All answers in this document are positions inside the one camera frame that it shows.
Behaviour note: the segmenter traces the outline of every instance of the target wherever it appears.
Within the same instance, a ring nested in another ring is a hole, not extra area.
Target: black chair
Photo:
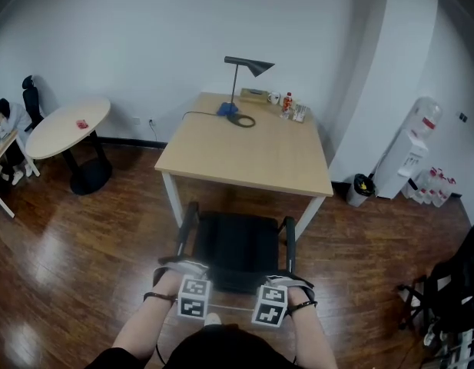
[[[255,294],[262,277],[278,272],[279,234],[287,236],[287,271],[295,268],[295,222],[248,214],[201,212],[197,202],[187,208],[178,236],[182,255],[194,219],[198,219],[192,258],[210,266],[208,277],[219,291]]]
[[[439,281],[449,281],[444,287]],[[412,287],[401,284],[398,289],[409,292],[404,312],[412,310],[413,297],[419,299],[420,306],[407,320],[401,319],[400,329],[412,326],[414,318],[422,311],[423,330],[426,331],[429,310],[435,315],[433,332],[463,332],[474,328],[474,225],[457,253],[448,261],[437,264],[427,278],[423,276],[416,282],[423,282],[423,294]]]
[[[31,125],[29,125],[25,131],[30,131],[33,128],[37,127],[38,124],[44,120],[40,115],[40,109],[38,107],[38,90],[34,86],[34,82],[31,79],[31,75],[23,80],[22,87],[24,88],[23,92],[23,101],[25,102],[25,109],[30,115]]]

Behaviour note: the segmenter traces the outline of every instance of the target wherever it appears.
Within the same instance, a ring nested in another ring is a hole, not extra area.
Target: wrist strap
[[[150,292],[147,292],[143,296],[143,302],[146,301],[146,298],[149,298],[149,297],[164,299],[166,301],[170,301],[172,304],[177,300],[176,295],[163,295],[163,294],[150,291]]]
[[[294,311],[300,310],[301,308],[304,308],[310,305],[317,307],[317,301],[307,301],[307,302],[303,302],[302,304],[298,304],[296,306],[289,306],[285,315],[291,315]]]

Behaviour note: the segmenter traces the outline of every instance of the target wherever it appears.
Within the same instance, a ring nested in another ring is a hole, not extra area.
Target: black hair
[[[9,102],[6,98],[0,100],[0,113],[7,119],[9,119]]]

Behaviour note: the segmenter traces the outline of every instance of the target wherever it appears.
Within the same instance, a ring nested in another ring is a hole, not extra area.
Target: chair armrest
[[[295,219],[291,216],[286,216],[284,218],[283,224],[286,226],[286,240],[287,240],[287,250],[286,250],[286,269],[294,273],[295,272],[295,262],[296,262],[296,246],[295,241]]]
[[[185,244],[187,243],[187,239],[189,238],[189,233],[191,232],[192,228],[192,222],[196,215],[199,215],[199,204],[197,202],[191,202],[187,207],[187,212],[184,216],[182,226],[178,230],[177,255],[182,255],[184,253]]]

